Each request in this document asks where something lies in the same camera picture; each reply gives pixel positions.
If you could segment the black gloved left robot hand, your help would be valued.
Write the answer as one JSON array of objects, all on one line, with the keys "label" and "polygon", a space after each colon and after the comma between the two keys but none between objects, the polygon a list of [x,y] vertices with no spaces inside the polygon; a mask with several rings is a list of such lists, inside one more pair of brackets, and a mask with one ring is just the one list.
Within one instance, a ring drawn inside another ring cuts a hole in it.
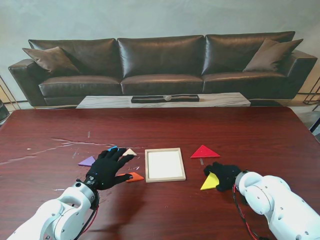
[{"label": "black gloved left robot hand", "polygon": [[126,148],[112,148],[102,151],[85,176],[84,183],[92,190],[107,190],[133,178],[129,173],[117,175],[117,172],[135,156],[123,156]]}]

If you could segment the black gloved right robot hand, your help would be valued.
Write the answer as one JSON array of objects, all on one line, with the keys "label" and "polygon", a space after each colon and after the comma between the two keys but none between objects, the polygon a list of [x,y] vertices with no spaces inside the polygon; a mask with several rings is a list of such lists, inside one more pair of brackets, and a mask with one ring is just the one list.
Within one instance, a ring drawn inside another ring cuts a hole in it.
[{"label": "black gloved right robot hand", "polygon": [[216,189],[219,192],[231,190],[235,184],[236,177],[242,172],[236,165],[221,164],[217,161],[211,165],[207,165],[204,170],[204,175],[208,176],[210,173],[215,174],[219,180]]}]

